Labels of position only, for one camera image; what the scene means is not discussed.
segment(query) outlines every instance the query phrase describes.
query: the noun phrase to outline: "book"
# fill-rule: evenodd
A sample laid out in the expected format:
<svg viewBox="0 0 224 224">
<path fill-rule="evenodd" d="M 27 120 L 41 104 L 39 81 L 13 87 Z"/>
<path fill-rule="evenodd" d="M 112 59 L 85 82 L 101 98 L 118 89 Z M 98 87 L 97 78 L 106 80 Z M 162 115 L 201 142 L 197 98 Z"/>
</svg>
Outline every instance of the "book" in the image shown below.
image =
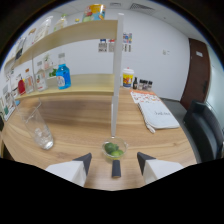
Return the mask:
<svg viewBox="0 0 224 224">
<path fill-rule="evenodd" d="M 139 102 L 139 109 L 142 112 L 147 128 L 152 133 L 155 129 L 178 128 L 180 124 L 162 101 Z"/>
</svg>

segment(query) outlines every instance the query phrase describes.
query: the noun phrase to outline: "clear glass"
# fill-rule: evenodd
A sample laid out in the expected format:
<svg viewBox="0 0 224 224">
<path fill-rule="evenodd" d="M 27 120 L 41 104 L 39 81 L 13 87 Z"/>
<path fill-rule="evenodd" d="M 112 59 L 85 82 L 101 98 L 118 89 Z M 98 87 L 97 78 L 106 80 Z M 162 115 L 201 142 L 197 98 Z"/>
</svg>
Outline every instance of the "clear glass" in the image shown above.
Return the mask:
<svg viewBox="0 0 224 224">
<path fill-rule="evenodd" d="M 107 143 L 113 143 L 115 145 L 117 145 L 117 149 L 116 150 L 122 150 L 123 153 L 122 154 L 119 154 L 119 155 L 111 155 L 110 153 L 108 153 L 108 151 L 105 150 L 105 145 Z M 107 138 L 104 143 L 102 144 L 102 151 L 104 153 L 104 155 L 108 158 L 108 159 L 111 159 L 111 160 L 116 160 L 116 159 L 121 159 L 125 153 L 127 152 L 127 149 L 128 149 L 128 144 L 121 138 L 118 138 L 118 137 L 110 137 L 110 138 Z"/>
<path fill-rule="evenodd" d="M 64 57 L 60 58 L 58 70 L 56 71 L 58 88 L 66 89 L 71 86 L 70 70 L 65 64 Z"/>
<path fill-rule="evenodd" d="M 33 140 L 42 149 L 50 149 L 54 144 L 53 137 L 38 109 L 36 107 L 33 107 L 26 110 L 26 113 L 24 113 L 23 111 L 23 117 L 25 125 Z"/>
</svg>

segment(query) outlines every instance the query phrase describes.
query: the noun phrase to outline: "door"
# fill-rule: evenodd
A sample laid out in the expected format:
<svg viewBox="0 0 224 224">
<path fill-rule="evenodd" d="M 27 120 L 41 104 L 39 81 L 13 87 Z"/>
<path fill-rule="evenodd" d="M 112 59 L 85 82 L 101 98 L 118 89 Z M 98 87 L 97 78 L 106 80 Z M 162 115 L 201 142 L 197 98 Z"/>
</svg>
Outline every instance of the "door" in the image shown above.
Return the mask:
<svg viewBox="0 0 224 224">
<path fill-rule="evenodd" d="M 190 66 L 180 103 L 188 110 L 191 101 L 204 102 L 210 81 L 210 60 L 207 47 L 198 40 L 189 39 Z"/>
</svg>

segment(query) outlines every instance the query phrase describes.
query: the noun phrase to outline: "wooden shelf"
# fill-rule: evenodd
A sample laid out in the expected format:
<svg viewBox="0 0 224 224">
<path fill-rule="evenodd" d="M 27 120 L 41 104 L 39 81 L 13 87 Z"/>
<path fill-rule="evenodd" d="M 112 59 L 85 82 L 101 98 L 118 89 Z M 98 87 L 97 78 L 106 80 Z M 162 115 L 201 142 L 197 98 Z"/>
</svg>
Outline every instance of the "wooden shelf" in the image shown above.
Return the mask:
<svg viewBox="0 0 224 224">
<path fill-rule="evenodd" d="M 116 39 L 117 20 L 83 22 L 53 32 L 28 48 L 15 62 L 14 68 L 56 47 L 92 39 Z"/>
<path fill-rule="evenodd" d="M 18 96 L 16 100 L 56 95 L 107 95 L 114 93 L 114 74 L 81 74 L 71 76 L 71 87 L 59 90 L 56 77 L 49 78 L 48 89 Z"/>
</svg>

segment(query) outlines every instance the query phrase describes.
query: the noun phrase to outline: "white bottle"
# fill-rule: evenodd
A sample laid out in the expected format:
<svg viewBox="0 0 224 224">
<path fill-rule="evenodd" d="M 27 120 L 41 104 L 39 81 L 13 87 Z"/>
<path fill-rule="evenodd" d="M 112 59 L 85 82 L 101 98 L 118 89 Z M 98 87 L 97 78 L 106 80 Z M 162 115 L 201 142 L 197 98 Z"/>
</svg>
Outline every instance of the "white bottle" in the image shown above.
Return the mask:
<svg viewBox="0 0 224 224">
<path fill-rule="evenodd" d="M 61 15 L 61 19 L 59 19 L 54 26 L 54 31 L 60 30 L 67 26 L 68 22 L 65 16 L 66 14 Z"/>
<path fill-rule="evenodd" d="M 33 92 L 33 77 L 29 74 L 29 69 L 26 69 L 26 77 L 25 77 L 25 89 L 26 93 Z"/>
<path fill-rule="evenodd" d="M 39 70 L 35 75 L 37 90 L 39 92 L 48 88 L 45 71 L 41 68 L 41 65 L 42 65 L 42 61 L 37 63 L 37 66 L 39 66 Z"/>
</svg>

